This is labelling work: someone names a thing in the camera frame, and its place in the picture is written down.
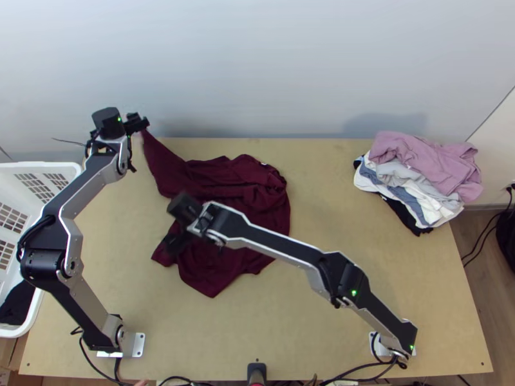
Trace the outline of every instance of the garment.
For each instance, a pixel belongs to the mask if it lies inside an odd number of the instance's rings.
[[[435,221],[439,220],[439,218],[437,218],[437,219],[433,219],[433,218],[426,219],[424,217],[424,213],[423,213],[422,208],[420,207],[420,204],[418,203],[417,199],[415,197],[413,197],[412,195],[408,194],[404,188],[401,188],[401,187],[389,187],[389,186],[383,184],[383,182],[381,182],[377,178],[377,175],[376,175],[375,171],[372,170],[372,169],[369,169],[367,167],[367,166],[371,166],[371,164],[369,162],[367,162],[367,161],[368,161],[367,154],[365,154],[365,156],[363,157],[363,163],[360,165],[360,167],[358,169],[359,174],[361,174],[361,176],[363,176],[363,177],[367,178],[368,180],[370,180],[370,183],[372,185],[380,186],[381,190],[383,190],[384,188],[387,189],[395,197],[397,197],[404,204],[406,204],[409,208],[411,208],[412,211],[414,211],[415,216],[418,219],[418,222],[420,222],[420,224],[422,226],[429,226],[430,223],[434,223]]]
[[[437,200],[449,210],[457,211],[463,207],[458,193],[444,196],[421,173],[404,166],[397,158],[386,163],[375,165],[377,178],[391,187],[404,187],[407,192],[410,189],[417,190]]]
[[[27,318],[28,309],[34,296],[34,286],[23,280],[11,289],[0,306],[0,323],[21,326]]]
[[[371,174],[373,174],[373,177],[375,178],[374,181],[379,181],[379,178],[376,175],[377,164],[368,158],[368,154],[369,153],[366,153],[363,156],[364,165],[369,168]],[[423,217],[431,226],[440,226],[446,221],[456,217],[463,210],[463,206],[460,206],[456,211],[447,209],[439,201],[418,189],[417,186],[412,186],[409,181],[406,182],[406,186],[395,188],[388,187],[388,190],[392,191],[401,201],[405,201],[405,198],[404,196],[399,196],[400,193],[407,195],[410,200],[415,199],[420,206]]]
[[[185,190],[198,201],[217,201],[242,211],[248,219],[281,234],[290,231],[290,204],[286,180],[270,165],[249,155],[233,160],[219,157],[209,161],[183,161],[142,131],[143,150],[161,195],[173,198]],[[169,236],[182,234],[175,222]],[[161,242],[152,260],[164,266],[177,264],[184,282],[209,297],[215,297],[242,273],[258,274],[273,258],[247,248],[219,249],[193,237],[183,249],[170,255],[167,241]]]
[[[357,169],[359,165],[361,164],[361,160],[355,160],[353,163],[354,169]],[[394,213],[397,215],[397,217],[400,219],[402,224],[406,228],[408,228],[411,233],[413,233],[415,236],[420,237],[420,234],[430,233],[433,231],[433,228],[419,228],[417,227],[417,221],[415,220],[415,217],[408,211],[405,204],[403,204],[401,201],[397,199],[391,199],[389,197],[383,196],[379,192],[371,192],[374,194],[377,194],[380,196],[385,203],[388,204],[390,209],[394,211]]]
[[[470,143],[439,145],[395,131],[377,133],[370,160],[386,163],[398,158],[424,175],[445,196],[458,193],[461,200],[475,200],[483,191],[480,170],[474,162],[477,149]]]

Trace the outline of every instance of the dark red cloth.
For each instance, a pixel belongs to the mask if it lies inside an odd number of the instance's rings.
[[[143,151],[161,195],[173,198],[185,190],[202,203],[217,201],[245,213],[259,226],[288,235],[290,203],[286,180],[277,169],[243,154],[209,161],[183,161],[147,131]],[[175,222],[168,233],[180,234]],[[152,260],[168,267],[177,264],[182,280],[209,297],[215,297],[238,275],[257,275],[273,259],[247,248],[231,250],[194,238],[177,256],[161,243]]]

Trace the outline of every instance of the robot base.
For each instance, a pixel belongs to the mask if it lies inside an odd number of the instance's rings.
[[[368,344],[370,347],[370,353],[372,355],[373,355],[372,339],[373,339],[375,333],[376,333],[376,331],[372,331],[370,334],[368,334]],[[377,354],[377,356],[379,356],[379,357],[382,356],[382,357],[386,357],[386,358],[391,358],[394,355],[394,353],[392,353],[391,350],[387,349],[385,346],[383,346],[379,342],[379,336],[378,336],[378,338],[375,339],[374,350],[375,350],[375,353]],[[417,355],[417,351],[415,350],[415,348],[413,348],[413,352],[411,353],[411,356],[415,356],[415,355]]]
[[[139,358],[143,355],[143,347],[145,346],[145,334],[143,333],[126,333],[126,341],[124,345],[132,347],[127,353],[106,353],[105,351],[97,351],[97,358]]]

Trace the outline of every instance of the black cable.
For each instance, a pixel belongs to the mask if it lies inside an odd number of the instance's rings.
[[[16,249],[16,260],[21,262],[22,249],[25,248],[25,243],[34,236],[34,233],[39,231],[41,228],[53,224],[55,222],[55,217],[51,215],[47,215],[40,219],[37,223],[32,225],[25,233],[21,236],[20,240],[18,240],[17,249]]]
[[[122,363],[122,358],[116,358],[115,359],[115,370],[114,370],[114,373],[115,373],[115,379],[117,381],[121,381],[120,379],[120,376],[118,375],[118,371],[120,370],[120,364]]]
[[[163,386],[165,383],[167,383],[168,381],[171,381],[171,380],[181,380],[181,381],[187,382],[184,385],[180,385],[180,386],[191,385],[191,380],[189,380],[188,378],[184,378],[183,376],[178,376],[178,375],[172,375],[172,376],[169,376],[168,378],[166,378],[158,386]]]
[[[388,362],[385,362],[384,360],[382,360],[381,358],[379,358],[379,356],[375,352],[374,344],[375,344],[375,339],[377,338],[378,335],[379,335],[379,333],[376,331],[372,337],[372,342],[370,344],[370,347],[372,348],[372,355],[374,356],[375,360],[378,361],[379,363],[388,363]]]
[[[68,140],[60,140],[59,138],[54,138],[54,137],[52,137],[52,139],[54,141],[58,141],[58,142],[72,143],[73,145],[79,145],[79,146],[86,147],[85,143],[80,143],[80,142],[76,142],[76,141],[68,141]]]
[[[473,262],[473,261],[474,261],[474,259],[475,259],[477,256],[479,256],[479,255],[481,254],[481,251],[483,250],[483,247],[485,246],[485,242],[486,242],[486,240],[488,239],[488,236],[490,236],[490,233],[492,233],[492,232],[495,230],[495,228],[496,228],[496,227],[494,226],[492,229],[490,229],[490,230],[488,231],[487,235],[486,235],[486,236],[485,236],[485,238],[483,239],[483,242],[481,243],[481,248],[479,248],[478,253],[476,253],[472,259],[470,259],[469,261],[467,261],[467,262],[463,265],[463,268],[465,268],[467,265],[469,265],[471,262]]]
[[[95,365],[93,365],[93,362],[89,359],[88,354],[86,354],[86,350],[84,349],[84,346],[82,345],[82,337],[79,338],[79,346],[80,346],[80,350],[82,351],[82,354],[84,355],[86,361],[91,366],[91,368],[93,370],[95,370],[97,373],[99,373],[101,376],[103,376],[105,379],[107,379],[107,380],[109,380],[109,381],[111,381],[113,383],[117,383],[120,386],[134,386],[133,383],[121,382],[121,381],[117,381],[114,378],[111,378],[107,374],[105,374],[102,371],[100,371]]]
[[[466,259],[468,256],[472,255],[476,249],[476,247],[478,246],[480,240],[481,240],[481,237],[483,236],[483,234],[486,232],[486,230],[488,229],[488,227],[490,226],[490,224],[492,223],[492,221],[494,221],[494,219],[500,215],[502,215],[503,213],[506,213],[510,207],[511,207],[511,203],[512,203],[512,200],[513,200],[513,194],[512,194],[512,188],[511,187],[507,187],[506,188],[506,191],[510,194],[510,202],[508,204],[508,206],[506,207],[506,209],[502,210],[501,212],[497,213],[496,215],[493,215],[492,218],[490,219],[490,221],[488,221],[488,224],[487,226],[485,226],[485,228],[482,230],[482,232],[479,234],[479,237],[477,238],[476,240],[476,243],[474,244],[474,247],[472,248],[472,250],[467,253],[465,256],[462,257],[462,260]]]
[[[374,362],[374,363],[367,363],[365,365],[361,365],[358,367],[354,367],[353,369],[350,369],[349,371],[342,372],[340,375],[337,375],[334,378],[331,378],[330,380],[325,380],[320,383],[320,386],[327,386],[329,383],[334,381],[354,381],[354,382],[369,382],[369,381],[375,381],[379,378],[381,378],[383,375],[385,375],[388,371],[391,370],[393,366],[397,364],[398,357],[395,356],[390,362],[381,363],[381,362]],[[358,370],[366,369],[367,367],[375,367],[375,366],[382,366],[382,365],[389,365],[385,370],[380,372],[378,375],[373,376],[371,378],[345,378],[345,376],[356,372]]]
[[[463,383],[466,384],[467,386],[471,386],[471,384],[469,382],[467,382],[467,380],[465,378],[463,378],[461,375],[458,375],[458,378],[461,379],[463,381]]]

